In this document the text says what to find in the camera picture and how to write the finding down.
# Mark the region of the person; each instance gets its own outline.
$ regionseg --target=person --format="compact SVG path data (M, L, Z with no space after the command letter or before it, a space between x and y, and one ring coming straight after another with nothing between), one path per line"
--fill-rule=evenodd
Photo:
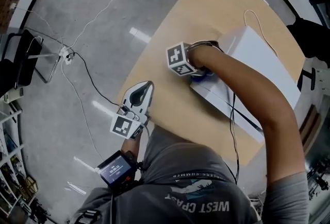
M267 195L264 223L308 223L305 158L294 112L266 77L210 47L189 52L190 62L222 79L260 122L266 142ZM140 137L125 140L122 151L138 157ZM233 174L209 147L156 127L148 142L140 183L114 197L96 188L75 219L97 210L96 223L257 223L259 218Z

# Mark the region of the power strip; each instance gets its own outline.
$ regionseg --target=power strip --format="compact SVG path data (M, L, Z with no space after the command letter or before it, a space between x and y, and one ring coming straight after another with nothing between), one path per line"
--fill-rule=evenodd
M60 53L59 53L59 56L61 56L63 58L63 60L65 61L65 63L67 65L70 65L71 62L72 62L72 58L67 58L68 54L69 54L68 48L66 46L63 46Z

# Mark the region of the concrete floor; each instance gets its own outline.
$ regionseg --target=concrete floor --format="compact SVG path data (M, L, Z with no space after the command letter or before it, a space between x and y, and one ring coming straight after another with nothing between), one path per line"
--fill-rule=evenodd
M73 47L85 58L99 90L110 99L116 95L130 70L147 45L130 33L132 28L152 37L177 0L115 0L89 25ZM266 0L285 24L294 16L282 0ZM86 23L103 9L109 0L37 0L33 11L44 17L54 32L72 45ZM31 14L27 27L52 35L47 25ZM60 45L47 37L44 44L51 51ZM40 59L37 66L50 71L50 62ZM64 71L81 97L87 122L101 156L106 159L122 144L109 133L110 117L106 109L116 108L101 98L93 88L83 62L75 57ZM64 223L86 199L92 188L105 186L91 170L102 161L89 136L81 105L60 67L50 84L37 75L20 100L22 140L27 170L37 180L38 199L58 223ZM143 135L141 149L147 143ZM265 150L262 149L247 168L241 169L239 184L247 194L265 187ZM81 191L75 191L72 183Z

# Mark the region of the small screen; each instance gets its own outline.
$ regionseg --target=small screen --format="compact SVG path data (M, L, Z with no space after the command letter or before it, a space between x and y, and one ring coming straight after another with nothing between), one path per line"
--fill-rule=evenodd
M130 170L130 168L130 165L125 161L125 159L122 156L119 156L106 167L102 168L99 173L104 177L106 182L111 185L115 180Z

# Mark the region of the wooden tabletop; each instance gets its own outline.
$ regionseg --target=wooden tabletop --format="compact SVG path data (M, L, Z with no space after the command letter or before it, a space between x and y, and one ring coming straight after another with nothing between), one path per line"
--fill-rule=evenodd
M129 87L153 81L150 116L154 123L236 161L229 119L190 89L189 78L180 78L168 70L165 49L180 41L217 40L222 34L244 26L243 13L248 9L256 12L267 40L297 81L305 57L286 26L263 0L178 0L132 69L118 101ZM262 37L254 15L247 13L246 18L247 24ZM238 126L235 134L240 163L245 165L263 143L256 142Z

